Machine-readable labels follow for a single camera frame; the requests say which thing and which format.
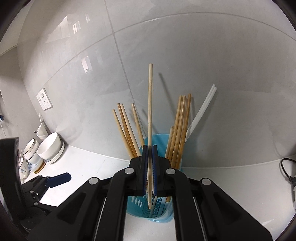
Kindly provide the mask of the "brown chopstick clear end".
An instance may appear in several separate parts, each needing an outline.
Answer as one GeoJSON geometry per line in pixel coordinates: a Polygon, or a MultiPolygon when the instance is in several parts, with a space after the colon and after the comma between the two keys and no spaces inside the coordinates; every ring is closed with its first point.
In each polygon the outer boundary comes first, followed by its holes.
{"type": "Polygon", "coordinates": [[[179,146],[177,161],[176,161],[176,165],[175,165],[175,168],[178,170],[181,167],[181,161],[182,161],[182,156],[183,156],[183,152],[184,152],[184,145],[185,145],[185,139],[186,139],[186,133],[187,133],[187,127],[188,127],[188,121],[189,121],[189,114],[190,114],[191,98],[192,98],[192,95],[190,93],[188,94],[188,97],[185,98],[186,112],[185,112],[185,118],[183,120],[182,137],[180,140],[180,146],[179,146]]]}

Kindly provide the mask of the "brown chopstick grey end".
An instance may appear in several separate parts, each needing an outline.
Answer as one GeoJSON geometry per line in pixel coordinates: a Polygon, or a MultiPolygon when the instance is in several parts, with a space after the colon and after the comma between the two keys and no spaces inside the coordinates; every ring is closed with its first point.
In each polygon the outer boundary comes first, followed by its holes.
{"type": "Polygon", "coordinates": [[[171,162],[172,156],[173,156],[173,150],[174,150],[174,145],[175,145],[175,140],[176,140],[176,133],[177,133],[177,129],[178,129],[178,124],[179,124],[179,116],[180,116],[180,111],[181,111],[181,105],[182,105],[182,100],[183,100],[183,96],[179,96],[179,100],[178,100],[178,107],[177,107],[177,113],[176,113],[176,117],[175,117],[175,124],[174,124],[174,129],[173,129],[173,133],[172,133],[172,137],[171,137],[171,144],[170,144],[170,149],[169,149],[169,153],[168,153],[168,159],[171,162]]]}

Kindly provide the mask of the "curved pale patterned chopstick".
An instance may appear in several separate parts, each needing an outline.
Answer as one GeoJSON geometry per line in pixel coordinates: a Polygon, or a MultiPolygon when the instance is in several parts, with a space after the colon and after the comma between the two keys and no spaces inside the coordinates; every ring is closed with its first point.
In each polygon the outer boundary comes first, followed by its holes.
{"type": "Polygon", "coordinates": [[[129,154],[130,158],[132,159],[132,158],[137,157],[138,155],[137,155],[137,151],[134,147],[134,144],[132,142],[132,137],[130,136],[130,130],[129,130],[127,122],[126,122],[128,119],[126,117],[123,105],[118,103],[117,107],[118,107],[118,111],[119,111],[120,117],[121,117],[121,124],[120,124],[120,121],[116,115],[116,112],[114,111],[115,120],[117,121],[117,126],[120,131],[122,140],[125,144],[125,147],[128,151],[128,154],[129,154]]]}

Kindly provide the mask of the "light wood patterned chopstick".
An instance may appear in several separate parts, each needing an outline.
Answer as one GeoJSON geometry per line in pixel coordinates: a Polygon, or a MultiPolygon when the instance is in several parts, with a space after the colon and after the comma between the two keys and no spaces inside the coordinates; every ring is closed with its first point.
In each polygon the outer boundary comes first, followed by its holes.
{"type": "Polygon", "coordinates": [[[119,111],[120,111],[120,115],[121,115],[123,128],[125,130],[126,139],[129,143],[130,148],[132,149],[134,157],[138,157],[138,156],[140,156],[141,153],[140,153],[139,147],[137,145],[137,141],[135,139],[132,127],[130,125],[130,122],[127,117],[125,107],[123,104],[119,105],[119,111]]]}

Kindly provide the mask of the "white bowls stack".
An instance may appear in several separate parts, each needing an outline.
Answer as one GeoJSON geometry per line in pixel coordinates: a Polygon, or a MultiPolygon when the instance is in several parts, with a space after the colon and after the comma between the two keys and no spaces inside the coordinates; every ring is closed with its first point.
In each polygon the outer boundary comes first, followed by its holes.
{"type": "Polygon", "coordinates": [[[65,143],[58,133],[52,133],[39,145],[37,154],[46,164],[55,163],[63,153],[65,143]]]}

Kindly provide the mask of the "small white patterned bowl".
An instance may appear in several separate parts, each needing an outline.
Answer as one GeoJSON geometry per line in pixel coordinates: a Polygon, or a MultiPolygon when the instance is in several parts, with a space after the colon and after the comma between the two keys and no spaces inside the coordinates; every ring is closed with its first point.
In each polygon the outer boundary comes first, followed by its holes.
{"type": "Polygon", "coordinates": [[[23,158],[31,164],[37,164],[42,160],[38,155],[37,150],[39,148],[39,142],[36,139],[31,139],[23,151],[23,158]]]}

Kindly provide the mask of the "blue plastic utensil holder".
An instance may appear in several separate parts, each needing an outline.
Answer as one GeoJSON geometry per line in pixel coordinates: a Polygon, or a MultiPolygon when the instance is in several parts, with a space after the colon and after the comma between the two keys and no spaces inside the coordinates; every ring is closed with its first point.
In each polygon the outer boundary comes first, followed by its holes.
{"type": "MultiPolygon", "coordinates": [[[[160,133],[152,136],[153,145],[157,145],[158,156],[164,158],[167,150],[167,144],[169,140],[169,134],[160,133]]],[[[173,178],[165,177],[166,182],[165,188],[171,188],[175,186],[173,178]]],[[[157,223],[167,223],[170,222],[174,217],[173,200],[170,199],[166,202],[167,197],[158,197],[152,215],[150,216],[151,210],[148,208],[148,194],[144,194],[143,190],[138,191],[128,191],[129,195],[127,199],[126,212],[134,217],[143,218],[149,221],[157,223]]]]}

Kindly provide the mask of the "wooden chopstick in holder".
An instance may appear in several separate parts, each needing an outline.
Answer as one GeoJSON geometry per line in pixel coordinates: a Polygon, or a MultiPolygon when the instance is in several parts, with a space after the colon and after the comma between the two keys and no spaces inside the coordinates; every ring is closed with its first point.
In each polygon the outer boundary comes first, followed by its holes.
{"type": "Polygon", "coordinates": [[[168,159],[169,152],[170,152],[170,147],[171,147],[171,140],[173,137],[173,132],[174,132],[174,126],[171,126],[170,128],[170,133],[169,133],[169,138],[166,146],[166,153],[165,153],[165,158],[168,159]]]}
{"type": "Polygon", "coordinates": [[[129,157],[132,159],[132,158],[134,158],[134,155],[133,155],[132,149],[130,148],[130,145],[129,145],[129,143],[128,143],[126,137],[125,137],[125,133],[124,133],[122,127],[121,127],[121,124],[120,124],[120,121],[119,121],[119,119],[118,119],[118,117],[117,117],[117,114],[116,114],[115,109],[113,109],[112,112],[113,112],[113,116],[114,116],[114,119],[115,119],[115,121],[116,121],[116,124],[117,124],[118,130],[119,130],[119,132],[120,132],[121,138],[122,138],[123,143],[124,143],[124,145],[125,145],[125,148],[126,148],[128,154],[129,154],[129,157]]]}

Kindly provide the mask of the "brown chopstick grey band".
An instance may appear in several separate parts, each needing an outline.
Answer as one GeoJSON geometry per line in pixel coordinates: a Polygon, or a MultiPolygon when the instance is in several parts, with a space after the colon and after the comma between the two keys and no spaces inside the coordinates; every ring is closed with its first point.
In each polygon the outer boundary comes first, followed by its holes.
{"type": "Polygon", "coordinates": [[[176,133],[176,140],[175,140],[175,145],[173,149],[173,155],[171,158],[171,167],[175,168],[176,165],[176,159],[179,151],[179,145],[180,145],[180,138],[182,134],[182,128],[183,128],[183,120],[184,120],[184,114],[185,114],[185,105],[186,105],[186,96],[182,96],[182,108],[180,110],[179,114],[179,122],[178,122],[178,128],[177,128],[177,133],[176,133]]]}

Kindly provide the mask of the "brown chopstick patterned end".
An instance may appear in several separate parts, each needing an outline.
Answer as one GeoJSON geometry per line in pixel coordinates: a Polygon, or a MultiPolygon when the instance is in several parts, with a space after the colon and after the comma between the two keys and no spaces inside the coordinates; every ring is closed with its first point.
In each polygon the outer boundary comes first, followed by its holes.
{"type": "Polygon", "coordinates": [[[153,64],[149,63],[149,89],[148,89],[148,207],[152,209],[152,68],[153,64]]]}

